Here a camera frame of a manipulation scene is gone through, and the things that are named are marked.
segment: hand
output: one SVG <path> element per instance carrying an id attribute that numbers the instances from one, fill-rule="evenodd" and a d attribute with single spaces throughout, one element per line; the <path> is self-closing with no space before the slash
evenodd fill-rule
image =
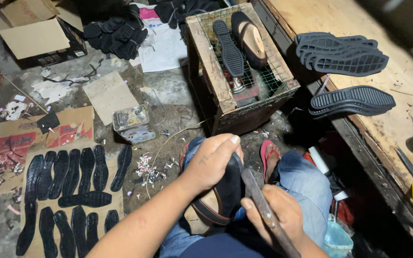
<path id="1" fill-rule="evenodd" d="M 224 176 L 227 163 L 236 152 L 243 163 L 240 137 L 233 134 L 219 134 L 205 139 L 192 157 L 186 170 L 179 176 L 185 185 L 200 194 L 217 184 Z"/>
<path id="2" fill-rule="evenodd" d="M 291 239 L 294 247 L 302 253 L 308 236 L 302 229 L 301 206 L 293 196 L 276 185 L 265 185 L 262 188 L 262 193 L 269 203 L 270 208 L 277 216 L 280 226 Z M 264 225 L 254 202 L 250 198 L 243 198 L 241 204 L 246 210 L 248 219 L 253 223 L 267 244 L 272 247 L 278 246 L 277 240 L 271 237 L 270 230 Z"/>

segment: wire mesh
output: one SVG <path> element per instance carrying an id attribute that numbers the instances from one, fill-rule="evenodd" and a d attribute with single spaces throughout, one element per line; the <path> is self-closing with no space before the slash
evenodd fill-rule
<path id="1" fill-rule="evenodd" d="M 283 81 L 285 79 L 284 74 L 281 74 L 273 62 L 270 61 L 270 57 L 273 55 L 269 51 L 269 47 L 266 43 L 273 44 L 272 40 L 262 39 L 264 42 L 264 49 L 267 53 L 267 65 L 261 70 L 255 70 L 251 68 L 244 59 L 245 73 L 241 77 L 233 78 L 227 71 L 222 58 L 221 43 L 219 42 L 215 32 L 213 31 L 213 22 L 216 20 L 223 20 L 226 22 L 229 28 L 229 34 L 232 38 L 233 43 L 237 46 L 237 40 L 232 33 L 231 27 L 231 17 L 236 11 L 241 11 L 239 5 L 234 5 L 229 8 L 197 14 L 196 17 L 205 33 L 205 37 L 208 39 L 211 50 L 215 53 L 216 60 L 221 67 L 223 76 L 225 77 L 227 83 L 229 84 L 229 89 L 233 93 L 235 100 L 239 107 L 245 106 L 256 101 L 265 100 L 272 97 L 275 92 L 284 93 L 289 90 L 288 85 Z M 244 90 L 237 92 L 236 89 L 238 85 L 243 85 Z"/>

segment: red flip-flop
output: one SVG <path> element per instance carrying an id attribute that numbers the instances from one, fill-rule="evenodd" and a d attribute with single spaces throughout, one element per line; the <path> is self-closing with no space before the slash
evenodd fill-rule
<path id="1" fill-rule="evenodd" d="M 265 181 L 265 173 L 267 172 L 267 160 L 268 157 L 270 157 L 270 155 L 275 152 L 278 155 L 278 152 L 276 152 L 275 150 L 272 150 L 267 156 L 265 156 L 265 152 L 267 150 L 267 146 L 269 144 L 275 145 L 273 144 L 273 142 L 271 140 L 265 140 L 262 145 L 261 145 L 261 160 L 262 160 L 262 164 L 264 164 L 264 181 Z"/>

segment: blue plastic bucket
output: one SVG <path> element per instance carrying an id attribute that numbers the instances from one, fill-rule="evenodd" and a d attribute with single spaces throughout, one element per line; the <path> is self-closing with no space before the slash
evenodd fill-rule
<path id="1" fill-rule="evenodd" d="M 353 248 L 353 241 L 339 224 L 329 221 L 321 248 L 331 258 L 345 258 Z"/>

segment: box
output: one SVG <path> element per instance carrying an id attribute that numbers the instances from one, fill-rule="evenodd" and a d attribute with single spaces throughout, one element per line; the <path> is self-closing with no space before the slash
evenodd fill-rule
<path id="1" fill-rule="evenodd" d="M 0 11 L 0 35 L 17 59 L 31 57 L 37 64 L 45 67 L 87 55 L 83 39 L 72 29 L 83 32 L 82 21 L 74 4 L 70 0 L 64 0 L 56 2 L 54 7 L 58 14 L 53 18 L 21 26 L 13 25 L 25 22 L 21 21 L 22 19 L 17 21 L 20 13 L 8 14 L 8 9 Z M 38 15 L 35 20 L 46 19 L 47 16 L 49 15 Z"/>

